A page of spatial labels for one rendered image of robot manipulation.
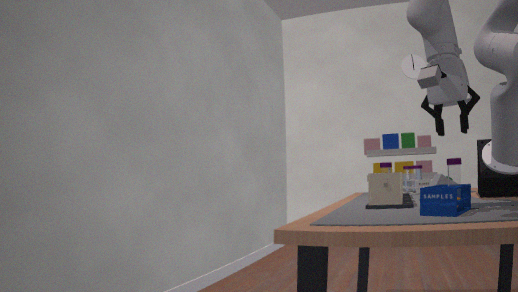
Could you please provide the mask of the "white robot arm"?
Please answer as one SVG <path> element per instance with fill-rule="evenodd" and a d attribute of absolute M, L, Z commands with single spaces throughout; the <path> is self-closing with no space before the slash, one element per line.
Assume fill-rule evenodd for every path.
<path fill-rule="evenodd" d="M 440 56 L 460 58 L 448 0 L 410 0 L 406 15 L 422 35 L 428 63 Z M 478 62 L 507 78 L 491 91 L 492 152 L 490 141 L 482 160 L 489 169 L 508 175 L 518 174 L 518 33 L 512 32 L 517 24 L 518 0 L 499 0 L 474 41 Z M 421 68 L 417 81 L 424 89 L 438 86 L 445 77 L 436 64 Z"/>

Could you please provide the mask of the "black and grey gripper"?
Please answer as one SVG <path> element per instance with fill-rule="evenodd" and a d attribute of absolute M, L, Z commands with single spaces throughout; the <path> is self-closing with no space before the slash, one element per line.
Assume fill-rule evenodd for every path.
<path fill-rule="evenodd" d="M 480 100 L 480 96 L 470 88 L 463 60 L 456 56 L 440 56 L 430 60 L 427 67 L 435 64 L 440 66 L 441 71 L 447 77 L 441 78 L 439 86 L 427 88 L 427 95 L 421 104 L 421 108 L 435 118 L 436 132 L 439 136 L 444 136 L 444 122 L 441 118 L 442 108 L 459 105 L 461 132 L 466 134 L 467 129 L 469 129 L 469 112 Z M 468 99 L 467 92 L 470 94 Z M 434 105 L 434 110 L 429 107 L 429 104 Z"/>

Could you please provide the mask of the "blue tube rack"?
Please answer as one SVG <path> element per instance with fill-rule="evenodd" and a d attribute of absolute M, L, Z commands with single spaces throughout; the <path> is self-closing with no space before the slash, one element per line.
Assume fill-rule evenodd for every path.
<path fill-rule="evenodd" d="M 471 209 L 471 184 L 435 186 L 420 188 L 420 216 L 457 217 Z M 461 199 L 457 200 L 460 188 Z"/>

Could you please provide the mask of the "white tube rack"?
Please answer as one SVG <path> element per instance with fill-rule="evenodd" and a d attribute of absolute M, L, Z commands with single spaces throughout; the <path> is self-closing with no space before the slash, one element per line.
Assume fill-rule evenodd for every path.
<path fill-rule="evenodd" d="M 409 187 L 404 187 L 404 181 L 410 181 Z M 411 186 L 411 181 L 416 181 L 416 187 Z M 420 188 L 423 187 L 429 187 L 429 184 L 431 183 L 431 179 L 421 179 L 421 180 L 403 180 L 403 193 L 409 193 L 409 194 L 420 194 Z M 412 189 L 416 189 L 416 191 L 410 193 L 409 191 L 406 192 L 404 188 L 410 189 L 409 191 L 413 191 Z"/>

